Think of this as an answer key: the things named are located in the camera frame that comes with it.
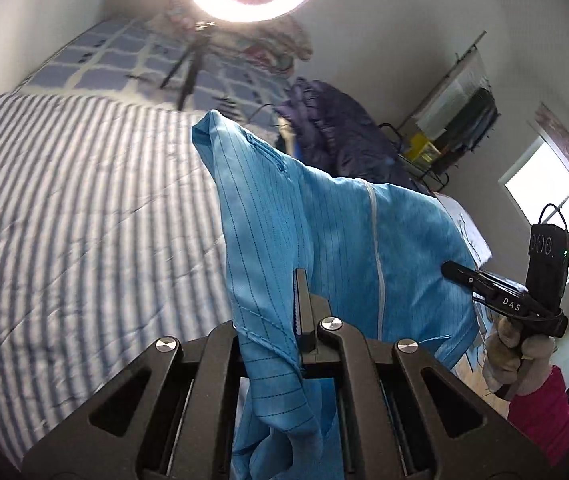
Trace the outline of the magenta right sleeve forearm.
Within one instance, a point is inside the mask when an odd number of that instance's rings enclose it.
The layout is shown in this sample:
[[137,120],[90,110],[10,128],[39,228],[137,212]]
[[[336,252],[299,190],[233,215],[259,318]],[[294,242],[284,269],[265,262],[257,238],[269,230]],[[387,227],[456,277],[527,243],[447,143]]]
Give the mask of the magenta right sleeve forearm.
[[515,396],[508,421],[542,450],[555,466],[569,450],[569,396],[557,366],[533,393]]

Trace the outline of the right gloved hand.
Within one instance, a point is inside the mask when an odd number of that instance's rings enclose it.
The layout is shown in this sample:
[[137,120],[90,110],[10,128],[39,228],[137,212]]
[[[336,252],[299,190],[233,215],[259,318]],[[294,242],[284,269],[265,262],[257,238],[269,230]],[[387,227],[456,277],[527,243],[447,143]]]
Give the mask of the right gloved hand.
[[515,390],[516,396],[528,396],[542,387],[552,372],[550,359],[555,340],[546,335],[522,338],[522,327],[501,316],[485,344],[486,358],[483,376],[488,389],[497,393],[510,388],[519,377],[522,366],[531,368]]

